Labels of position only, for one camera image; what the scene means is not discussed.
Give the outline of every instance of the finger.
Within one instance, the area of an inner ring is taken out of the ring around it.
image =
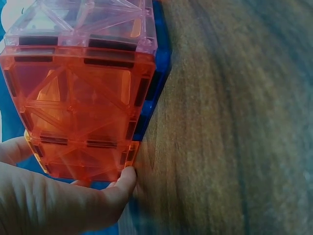
[[[136,186],[136,173],[133,167],[127,167],[122,171],[121,177],[114,186],[103,191],[111,205],[124,208]]]
[[[76,180],[72,183],[70,183],[71,185],[76,185],[76,186],[82,186],[82,187],[87,187],[89,188],[91,186],[91,181],[87,181],[87,180]]]
[[[111,187],[113,187],[115,184],[116,184],[115,181],[114,181],[114,182],[111,182],[111,183],[107,186],[107,188],[111,188]]]
[[[32,155],[24,137],[17,137],[0,143],[0,162],[15,165]]]

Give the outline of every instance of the triangle pattern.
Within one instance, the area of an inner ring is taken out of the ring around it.
[[[25,14],[26,19],[23,21],[23,29],[27,31],[61,31],[61,28],[40,8],[39,4],[31,6],[28,14]]]
[[[38,94],[36,92],[34,93],[34,96],[36,96],[34,97],[35,100],[55,102],[65,102],[69,100],[65,70],[61,72],[50,70],[45,80],[49,80],[49,82],[38,92]]]
[[[126,70],[103,68],[72,68],[73,93],[81,103],[104,105],[114,104],[125,109],[130,102],[131,73]]]
[[[35,133],[65,134],[72,130],[71,114],[65,110],[29,108]]]
[[[45,79],[57,66],[40,65],[39,63],[30,64],[16,64],[13,68],[12,73],[19,86],[19,89],[25,97],[30,96],[33,93],[34,97],[38,96],[38,92],[34,92],[37,87],[45,86]]]

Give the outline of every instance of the child's hand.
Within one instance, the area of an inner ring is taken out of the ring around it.
[[[0,143],[0,234],[79,234],[118,221],[135,188],[134,168],[100,191],[15,166],[31,154],[24,137]]]

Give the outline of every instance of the brown wooden table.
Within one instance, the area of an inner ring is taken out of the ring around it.
[[[120,233],[312,235],[313,1],[164,8],[173,69]]]

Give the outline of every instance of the translucent plastic tile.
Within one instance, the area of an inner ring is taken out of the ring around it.
[[[153,8],[158,43],[158,49],[156,51],[156,71],[145,97],[141,115],[139,117],[133,136],[134,141],[142,141],[149,125],[149,121],[157,105],[157,101],[161,95],[167,77],[172,68],[172,48],[161,2],[158,0],[153,0]]]
[[[17,46],[5,48],[0,64],[26,139],[51,176],[111,181],[132,164],[153,55]]]
[[[5,35],[7,46],[105,47],[155,54],[152,0],[37,0]]]

